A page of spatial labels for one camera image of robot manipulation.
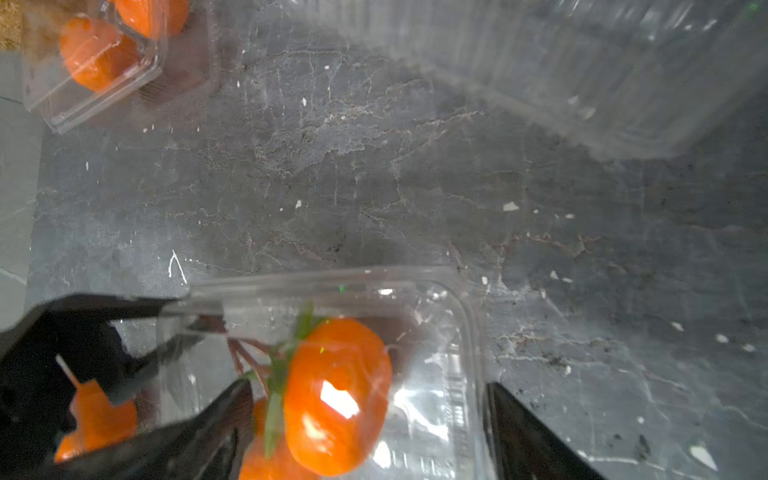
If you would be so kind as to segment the orange in far container left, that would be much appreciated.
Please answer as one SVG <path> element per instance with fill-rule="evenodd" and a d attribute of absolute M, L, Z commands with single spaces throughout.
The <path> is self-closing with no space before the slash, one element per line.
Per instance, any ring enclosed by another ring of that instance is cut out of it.
<path fill-rule="evenodd" d="M 110 87 L 140 61 L 136 42 L 114 24 L 75 16 L 60 29 L 59 50 L 71 78 L 93 92 Z"/>

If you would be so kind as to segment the orange in far container right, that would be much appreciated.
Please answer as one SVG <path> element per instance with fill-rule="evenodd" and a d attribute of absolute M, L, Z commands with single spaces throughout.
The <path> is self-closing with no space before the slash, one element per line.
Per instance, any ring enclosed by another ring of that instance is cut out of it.
<path fill-rule="evenodd" d="M 190 10 L 187 0 L 116 0 L 114 4 L 125 25 L 155 40 L 179 35 Z"/>

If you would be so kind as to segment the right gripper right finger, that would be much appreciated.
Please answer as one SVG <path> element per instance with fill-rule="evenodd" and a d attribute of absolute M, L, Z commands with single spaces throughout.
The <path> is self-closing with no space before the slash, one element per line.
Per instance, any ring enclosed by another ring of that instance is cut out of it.
<path fill-rule="evenodd" d="M 484 427 L 499 479 L 604 480 L 498 382 L 485 387 Z"/>

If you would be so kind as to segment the orange in middle container lower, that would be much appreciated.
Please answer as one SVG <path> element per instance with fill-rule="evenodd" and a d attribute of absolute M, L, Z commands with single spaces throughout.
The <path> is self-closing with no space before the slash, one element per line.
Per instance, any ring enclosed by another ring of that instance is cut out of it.
<path fill-rule="evenodd" d="M 255 402 L 253 415 L 253 441 L 248 447 L 239 473 L 239 480 L 250 479 L 291 479 L 316 480 L 319 476 L 299 465 L 293 458 L 285 439 L 280 438 L 272 455 L 265 456 L 265 418 L 268 400 L 266 397 Z"/>

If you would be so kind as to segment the brown teddy bear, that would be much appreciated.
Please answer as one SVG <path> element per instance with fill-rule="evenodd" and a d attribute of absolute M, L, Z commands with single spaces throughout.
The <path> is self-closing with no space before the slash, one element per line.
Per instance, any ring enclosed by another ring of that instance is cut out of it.
<path fill-rule="evenodd" d="M 21 43 L 22 16 L 18 0 L 0 0 L 0 50 L 17 50 Z"/>

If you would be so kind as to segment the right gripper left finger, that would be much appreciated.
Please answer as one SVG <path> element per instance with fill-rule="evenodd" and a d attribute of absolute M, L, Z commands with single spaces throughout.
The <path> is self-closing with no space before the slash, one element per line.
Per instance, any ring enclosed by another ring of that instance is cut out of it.
<path fill-rule="evenodd" d="M 73 460 L 37 479 L 237 479 L 253 439 L 253 394 L 237 380 L 197 416 Z"/>

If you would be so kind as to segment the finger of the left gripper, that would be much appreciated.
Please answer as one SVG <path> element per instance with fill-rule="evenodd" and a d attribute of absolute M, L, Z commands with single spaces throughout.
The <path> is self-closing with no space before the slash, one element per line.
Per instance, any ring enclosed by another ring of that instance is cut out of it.
<path fill-rule="evenodd" d="M 112 405 L 132 400 L 160 370 L 200 343 L 173 335 L 149 353 L 130 354 L 117 320 L 158 319 L 167 298 L 76 294 L 30 310 L 1 334 L 1 471 L 35 474 L 77 422 L 76 385 L 96 381 Z"/>

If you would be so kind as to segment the clear clamshell container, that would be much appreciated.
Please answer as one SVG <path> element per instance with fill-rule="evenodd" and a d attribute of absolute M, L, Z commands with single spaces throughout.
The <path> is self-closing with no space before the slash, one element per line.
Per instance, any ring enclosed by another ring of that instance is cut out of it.
<path fill-rule="evenodd" d="M 165 306 L 158 345 L 200 338 L 160 370 L 167 420 L 208 407 L 236 380 L 268 400 L 265 456 L 285 439 L 283 397 L 296 349 L 325 320 L 376 333 L 392 364 L 378 442 L 355 470 L 319 479 L 492 479 L 477 320 L 442 267 L 371 267 L 241 277 L 193 287 Z"/>
<path fill-rule="evenodd" d="M 598 155 L 673 157 L 767 81 L 763 1 L 288 1 Z"/>
<path fill-rule="evenodd" d="M 20 11 L 23 105 L 57 134 L 186 119 L 219 86 L 212 1 L 23 1 Z"/>

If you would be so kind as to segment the leafy twin oranges left container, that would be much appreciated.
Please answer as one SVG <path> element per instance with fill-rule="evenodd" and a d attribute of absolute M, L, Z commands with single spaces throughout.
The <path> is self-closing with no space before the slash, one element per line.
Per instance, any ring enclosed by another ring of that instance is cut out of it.
<path fill-rule="evenodd" d="M 55 454 L 56 463 L 122 442 L 137 434 L 135 402 L 127 400 L 118 406 L 112 405 L 94 380 L 76 385 L 70 411 L 77 426 L 62 439 Z"/>

